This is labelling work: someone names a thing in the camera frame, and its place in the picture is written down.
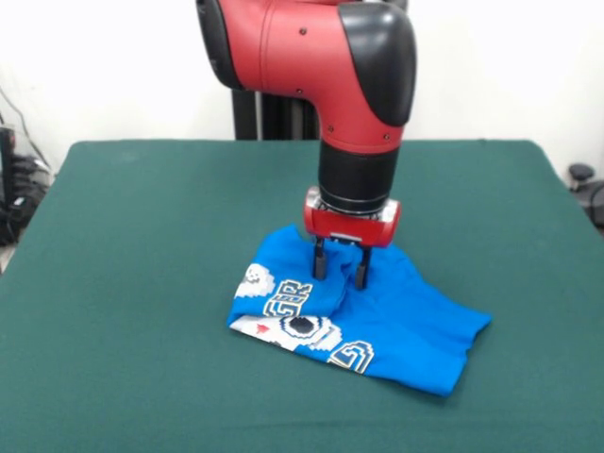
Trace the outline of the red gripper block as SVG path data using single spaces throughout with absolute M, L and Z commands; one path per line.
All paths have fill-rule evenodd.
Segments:
M 387 199 L 379 211 L 371 214 L 339 212 L 322 200 L 317 186 L 311 186 L 305 199 L 304 225 L 307 232 L 316 237 L 312 276 L 316 279 L 326 278 L 325 239 L 357 243 L 361 261 L 357 266 L 355 287 L 364 290 L 367 286 L 372 247 L 387 247 L 393 241 L 401 212 L 401 203 L 393 199 Z

